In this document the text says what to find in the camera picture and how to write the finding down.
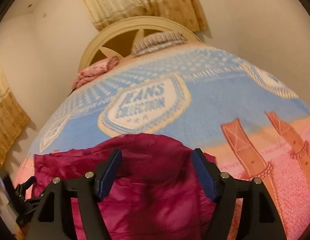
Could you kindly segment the beige patterned side curtain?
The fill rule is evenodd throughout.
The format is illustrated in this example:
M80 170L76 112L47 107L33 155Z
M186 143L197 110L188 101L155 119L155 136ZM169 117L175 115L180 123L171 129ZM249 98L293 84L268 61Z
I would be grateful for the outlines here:
M30 117L14 97L0 66L0 167Z

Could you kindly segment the cream round wooden headboard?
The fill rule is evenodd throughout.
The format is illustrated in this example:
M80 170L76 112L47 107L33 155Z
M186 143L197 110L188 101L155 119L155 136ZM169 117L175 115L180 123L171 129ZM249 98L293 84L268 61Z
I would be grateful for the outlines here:
M180 32L189 41L200 41L188 28L167 18L130 17L105 27L92 39L80 59L78 71L106 57L116 56L121 60L130 55L134 44L145 36L167 31Z

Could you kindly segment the striped pillow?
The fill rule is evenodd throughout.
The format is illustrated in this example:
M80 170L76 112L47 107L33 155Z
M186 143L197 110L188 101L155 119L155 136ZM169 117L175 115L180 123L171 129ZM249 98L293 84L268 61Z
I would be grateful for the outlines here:
M180 32L167 31L150 34L135 43L131 50L132 56L141 56L158 50L183 44L188 39Z

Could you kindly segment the folded pink floral cloth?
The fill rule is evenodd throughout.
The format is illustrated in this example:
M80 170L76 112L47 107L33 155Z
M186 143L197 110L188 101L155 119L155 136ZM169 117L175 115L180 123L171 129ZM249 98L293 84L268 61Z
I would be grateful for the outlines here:
M94 79L97 79L99 76L102 76L116 67L118 63L119 59L117 56L107 57L106 59L93 63L91 66L81 70L77 74L71 89L78 89Z

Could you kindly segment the blue pink jeans-print blanket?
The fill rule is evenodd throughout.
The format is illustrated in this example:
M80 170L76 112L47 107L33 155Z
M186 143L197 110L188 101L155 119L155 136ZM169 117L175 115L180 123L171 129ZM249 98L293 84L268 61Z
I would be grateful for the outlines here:
M310 224L310 109L272 74L199 42L129 56L74 90L35 138L15 183L35 176L35 155L128 134L164 135L200 148L234 178L261 178L288 239Z

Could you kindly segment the magenta puffer jacket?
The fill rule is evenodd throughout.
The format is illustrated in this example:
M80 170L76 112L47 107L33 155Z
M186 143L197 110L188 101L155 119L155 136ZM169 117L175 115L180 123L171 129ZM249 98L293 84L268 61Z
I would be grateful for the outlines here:
M201 239L214 211L191 163L191 149L154 134L128 134L92 148L34 156L38 196L54 177L75 179L111 151L122 163L99 210L112 239Z

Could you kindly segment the beige patterned window curtain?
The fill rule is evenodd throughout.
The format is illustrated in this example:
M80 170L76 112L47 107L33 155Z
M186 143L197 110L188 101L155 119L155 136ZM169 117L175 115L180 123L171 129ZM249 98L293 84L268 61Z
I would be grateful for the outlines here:
M97 30L135 16L156 16L175 21L190 31L209 28L199 0L81 0Z

